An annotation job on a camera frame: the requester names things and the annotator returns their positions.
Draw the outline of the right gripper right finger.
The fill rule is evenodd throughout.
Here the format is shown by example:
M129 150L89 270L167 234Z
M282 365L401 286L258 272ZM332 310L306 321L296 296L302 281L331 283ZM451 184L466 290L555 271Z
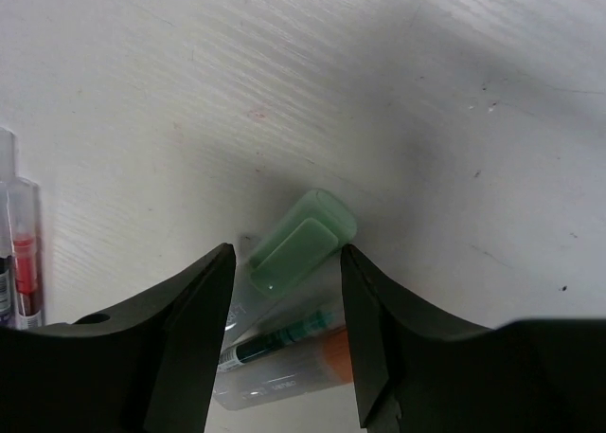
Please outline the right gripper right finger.
M365 430L604 430L603 320L523 319L490 329L417 296L353 245L340 266Z

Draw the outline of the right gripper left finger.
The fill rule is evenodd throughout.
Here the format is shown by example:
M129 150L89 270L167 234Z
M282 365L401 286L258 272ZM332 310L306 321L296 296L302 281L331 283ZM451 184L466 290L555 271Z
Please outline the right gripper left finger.
M232 297L220 244L74 323L1 333L5 432L201 432Z

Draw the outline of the orange capped highlighter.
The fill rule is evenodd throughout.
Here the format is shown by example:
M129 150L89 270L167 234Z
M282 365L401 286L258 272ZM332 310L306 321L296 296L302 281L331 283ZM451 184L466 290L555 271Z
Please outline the orange capped highlighter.
M348 331L342 327L218 372L212 396L236 411L352 382Z

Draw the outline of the green capped highlighter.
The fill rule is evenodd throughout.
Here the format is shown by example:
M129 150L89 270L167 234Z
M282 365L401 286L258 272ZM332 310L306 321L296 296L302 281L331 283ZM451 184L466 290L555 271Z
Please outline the green capped highlighter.
M223 343L235 342L330 256L351 242L357 222L323 189L306 192L237 263Z

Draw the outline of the green pen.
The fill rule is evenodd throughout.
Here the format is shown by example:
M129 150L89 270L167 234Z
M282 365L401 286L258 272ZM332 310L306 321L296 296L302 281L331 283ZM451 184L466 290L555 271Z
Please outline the green pen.
M240 368L294 343L332 331L344 324L345 313L342 307L319 308L277 330L253 336L226 348L219 357L217 373Z

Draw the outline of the red pen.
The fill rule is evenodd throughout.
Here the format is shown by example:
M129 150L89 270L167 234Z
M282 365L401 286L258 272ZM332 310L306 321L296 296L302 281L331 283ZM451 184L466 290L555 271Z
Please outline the red pen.
M9 185L9 231L16 294L16 328L43 325L44 289L39 256L37 186L17 177Z

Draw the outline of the purple pen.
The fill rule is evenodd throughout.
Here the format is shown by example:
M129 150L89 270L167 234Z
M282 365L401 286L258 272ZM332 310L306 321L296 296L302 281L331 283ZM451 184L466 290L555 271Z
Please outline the purple pen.
M9 185L16 177L15 140L12 132L1 129L1 326L14 326L12 301L12 247L9 230Z

